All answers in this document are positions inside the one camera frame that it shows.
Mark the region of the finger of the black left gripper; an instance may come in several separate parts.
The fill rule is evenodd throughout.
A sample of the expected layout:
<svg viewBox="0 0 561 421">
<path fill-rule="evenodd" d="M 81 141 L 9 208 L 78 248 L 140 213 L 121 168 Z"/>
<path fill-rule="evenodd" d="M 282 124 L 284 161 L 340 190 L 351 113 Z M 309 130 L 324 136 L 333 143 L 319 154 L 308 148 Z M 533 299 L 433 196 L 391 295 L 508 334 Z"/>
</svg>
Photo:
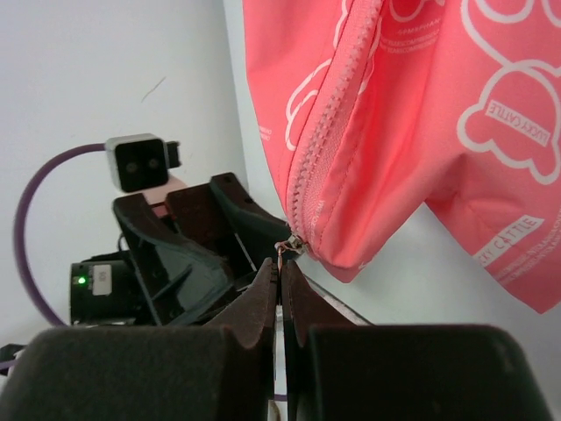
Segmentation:
<svg viewBox="0 0 561 421">
<path fill-rule="evenodd" d="M 288 224 L 262 209 L 233 173 L 169 193 L 166 207 L 176 231 L 221 256 L 236 281 L 252 280 L 290 235 Z"/>
<path fill-rule="evenodd" d="M 142 194 L 112 210 L 155 325 L 192 325 L 234 286 L 224 258 L 170 229 Z"/>
</svg>

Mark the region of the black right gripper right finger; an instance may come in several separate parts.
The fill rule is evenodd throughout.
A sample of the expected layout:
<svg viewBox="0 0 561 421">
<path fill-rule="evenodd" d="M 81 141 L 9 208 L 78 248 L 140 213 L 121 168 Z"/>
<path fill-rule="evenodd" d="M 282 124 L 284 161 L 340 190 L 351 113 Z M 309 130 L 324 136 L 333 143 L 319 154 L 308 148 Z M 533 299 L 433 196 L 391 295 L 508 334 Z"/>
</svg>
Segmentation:
<svg viewBox="0 0 561 421">
<path fill-rule="evenodd" d="M 514 338 L 490 325 L 355 325 L 281 270 L 292 420 L 549 420 Z"/>
</svg>

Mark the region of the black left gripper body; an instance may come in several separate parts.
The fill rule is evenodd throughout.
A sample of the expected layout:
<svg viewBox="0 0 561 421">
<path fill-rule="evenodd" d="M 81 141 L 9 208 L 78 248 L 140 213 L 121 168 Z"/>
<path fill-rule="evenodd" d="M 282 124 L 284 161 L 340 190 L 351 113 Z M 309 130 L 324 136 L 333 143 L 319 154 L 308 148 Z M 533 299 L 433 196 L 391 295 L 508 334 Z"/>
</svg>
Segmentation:
<svg viewBox="0 0 561 421">
<path fill-rule="evenodd" d="M 100 254 L 72 264 L 69 291 L 72 325 L 152 323 L 127 250 Z"/>
</svg>

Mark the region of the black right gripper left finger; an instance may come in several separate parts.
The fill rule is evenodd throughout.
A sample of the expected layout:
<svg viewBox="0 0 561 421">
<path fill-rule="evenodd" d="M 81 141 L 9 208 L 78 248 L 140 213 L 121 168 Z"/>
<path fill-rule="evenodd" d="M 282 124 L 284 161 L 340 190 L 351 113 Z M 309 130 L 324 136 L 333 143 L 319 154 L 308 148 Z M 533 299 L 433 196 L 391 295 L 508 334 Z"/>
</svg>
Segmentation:
<svg viewBox="0 0 561 421">
<path fill-rule="evenodd" d="M 53 328 L 19 356 L 4 420 L 264 420 L 277 266 L 202 326 Z"/>
</svg>

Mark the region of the pink hooded jacket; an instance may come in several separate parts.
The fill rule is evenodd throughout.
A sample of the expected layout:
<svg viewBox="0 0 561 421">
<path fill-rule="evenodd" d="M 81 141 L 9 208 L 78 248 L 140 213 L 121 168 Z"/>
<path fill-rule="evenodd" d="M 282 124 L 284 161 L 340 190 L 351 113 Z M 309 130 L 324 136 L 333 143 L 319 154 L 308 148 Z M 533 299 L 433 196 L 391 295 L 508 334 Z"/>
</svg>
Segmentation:
<svg viewBox="0 0 561 421">
<path fill-rule="evenodd" d="M 295 247 L 351 282 L 426 204 L 515 298 L 559 303 L 559 2 L 242 7 Z"/>
</svg>

